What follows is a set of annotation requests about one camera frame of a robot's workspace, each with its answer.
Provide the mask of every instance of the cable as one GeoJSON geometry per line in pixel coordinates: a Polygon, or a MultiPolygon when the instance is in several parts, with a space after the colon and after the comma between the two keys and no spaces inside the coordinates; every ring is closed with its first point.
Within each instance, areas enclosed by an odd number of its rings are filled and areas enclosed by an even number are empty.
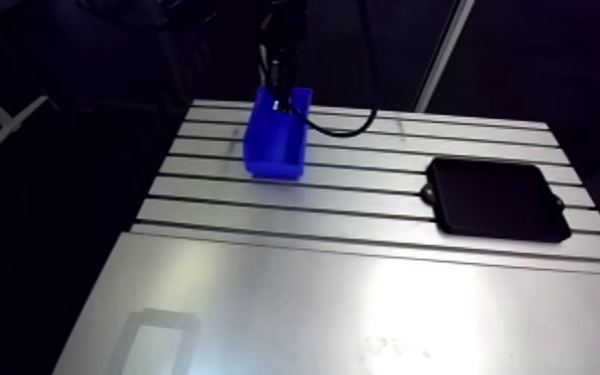
{"type": "MultiPolygon", "coordinates": [[[[371,110],[370,110],[370,115],[368,116],[368,119],[365,121],[365,123],[360,128],[355,129],[353,131],[334,131],[334,130],[330,130],[328,128],[324,128],[319,125],[316,125],[314,122],[312,122],[307,117],[305,117],[304,114],[302,112],[300,112],[298,109],[296,109],[292,105],[289,106],[293,115],[296,116],[297,118],[301,119],[311,129],[313,129],[321,134],[324,134],[326,136],[334,137],[334,138],[353,138],[353,137],[359,136],[359,135],[365,133],[368,129],[370,129],[370,126],[372,126],[372,123],[377,118],[377,112],[378,112],[377,92],[379,89],[379,65],[377,63],[377,54],[375,51],[374,38],[372,36],[372,28],[370,25],[370,20],[368,18],[368,7],[367,7],[366,0],[357,0],[357,3],[358,3],[358,13],[359,13],[359,18],[360,18],[360,22],[361,22],[361,28],[363,29],[363,34],[365,37],[365,47],[366,47],[366,52],[368,55],[368,63],[370,66],[370,75],[371,75],[372,86],[373,86],[373,91],[371,93],[372,98],[370,99],[371,100],[371,110]]],[[[266,76],[266,82],[271,82],[269,80],[270,72],[266,68],[266,64],[263,64],[262,56],[259,55],[259,57],[260,57],[259,66],[260,66],[260,69],[263,71],[263,74],[265,74],[265,76],[266,76]]],[[[272,96],[275,95],[275,92],[276,92],[275,90],[270,90],[268,88],[268,91],[270,92],[270,95],[272,95],[272,96]]]]}

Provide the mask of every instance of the black tray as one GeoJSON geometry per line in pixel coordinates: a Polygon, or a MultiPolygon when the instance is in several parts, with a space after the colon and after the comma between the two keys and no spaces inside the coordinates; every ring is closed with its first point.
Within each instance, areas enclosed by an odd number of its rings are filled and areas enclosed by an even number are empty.
{"type": "Polygon", "coordinates": [[[530,165],[434,159],[422,197],[451,234],[560,242],[570,236],[563,203],[530,165]]]}

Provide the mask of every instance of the aluminum table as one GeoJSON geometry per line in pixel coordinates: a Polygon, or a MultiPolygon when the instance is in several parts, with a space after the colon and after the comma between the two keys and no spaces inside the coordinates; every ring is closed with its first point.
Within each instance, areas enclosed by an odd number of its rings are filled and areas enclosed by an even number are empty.
{"type": "MultiPolygon", "coordinates": [[[[600,272],[600,213],[544,124],[382,112],[355,139],[310,132],[305,176],[283,183],[254,181],[243,167],[250,109],[250,103],[194,104],[132,232],[495,263],[534,259],[537,267],[600,272]],[[572,236],[539,244],[439,232],[419,197],[437,155],[538,165],[567,206],[572,236]]],[[[354,129],[367,115],[316,106],[312,112],[334,129],[354,129]]]]}
{"type": "Polygon", "coordinates": [[[250,106],[195,103],[56,375],[600,374],[600,213],[544,124],[384,112],[283,183],[243,169],[250,106]],[[572,236],[439,232],[435,155],[538,165],[572,236]]]}
{"type": "Polygon", "coordinates": [[[600,274],[128,233],[54,374],[600,374],[600,274]]]}

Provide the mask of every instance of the metal pole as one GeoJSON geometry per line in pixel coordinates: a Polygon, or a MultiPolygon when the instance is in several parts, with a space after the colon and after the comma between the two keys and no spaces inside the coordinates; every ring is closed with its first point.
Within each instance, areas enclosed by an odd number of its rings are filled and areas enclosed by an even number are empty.
{"type": "Polygon", "coordinates": [[[445,71],[451,53],[453,52],[453,47],[455,47],[455,43],[457,42],[458,37],[460,37],[462,27],[465,25],[469,12],[472,10],[472,5],[474,5],[474,0],[457,1],[458,6],[451,16],[447,32],[445,33],[442,44],[433,60],[433,65],[426,77],[424,87],[421,90],[421,94],[419,95],[419,99],[415,106],[415,112],[425,112],[428,105],[431,103],[435,89],[440,82],[440,78],[445,71]]]}

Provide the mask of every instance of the blue plastic bin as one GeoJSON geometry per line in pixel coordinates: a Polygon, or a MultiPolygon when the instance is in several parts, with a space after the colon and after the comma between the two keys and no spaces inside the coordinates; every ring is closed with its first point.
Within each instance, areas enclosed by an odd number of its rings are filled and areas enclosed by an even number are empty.
{"type": "MultiPolygon", "coordinates": [[[[293,106],[304,116],[312,102],[311,89],[293,89],[293,106]]],[[[258,89],[244,134],[244,165],[255,178],[298,180],[305,170],[307,125],[293,114],[273,109],[267,89],[258,89]]]]}

